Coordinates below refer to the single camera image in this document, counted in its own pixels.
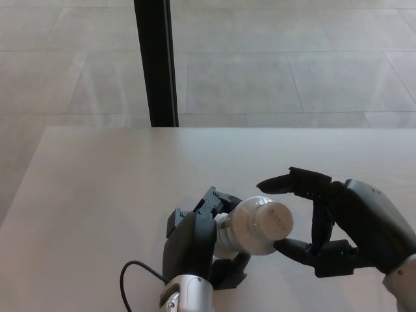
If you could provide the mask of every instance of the black robotic finger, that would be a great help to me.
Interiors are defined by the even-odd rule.
[[[326,242],[317,255],[311,252],[312,244],[300,240],[283,239],[273,246],[286,257],[313,267],[318,278],[351,275],[356,268],[374,266],[347,240]]]
[[[335,221],[326,206],[318,200],[315,200],[313,202],[311,229],[312,246],[310,252],[312,255],[319,254],[324,244],[331,240],[334,225]]]
[[[281,175],[264,180],[257,187],[266,194],[293,193],[294,179],[290,174]]]

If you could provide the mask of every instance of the wire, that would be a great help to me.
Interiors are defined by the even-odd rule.
[[[138,266],[144,268],[145,270],[147,270],[148,272],[152,273],[154,276],[159,278],[165,284],[169,283],[169,281],[166,278],[161,276],[158,272],[156,272],[154,269],[152,269],[147,264],[145,264],[143,262],[140,262],[140,261],[136,261],[136,260],[132,260],[132,261],[127,262],[123,266],[122,272],[120,273],[120,291],[122,293],[123,302],[124,302],[124,305],[125,305],[125,308],[126,308],[127,312],[132,312],[132,311],[131,311],[129,302],[127,301],[127,297],[125,296],[125,292],[124,292],[124,274],[125,274],[125,271],[127,270],[127,268],[130,267],[131,265],[138,265]]]

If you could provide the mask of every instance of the black pole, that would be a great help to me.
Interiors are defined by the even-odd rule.
[[[169,0],[134,0],[152,127],[179,127]]]

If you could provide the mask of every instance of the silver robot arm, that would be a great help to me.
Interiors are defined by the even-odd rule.
[[[163,290],[160,312],[213,312],[213,286],[195,275],[176,276]]]
[[[383,284],[396,297],[398,312],[416,312],[416,254],[386,275]]]

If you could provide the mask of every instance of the bottle cap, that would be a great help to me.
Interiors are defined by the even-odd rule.
[[[282,203],[266,203],[255,214],[255,228],[265,238],[280,241],[291,233],[293,215]]]

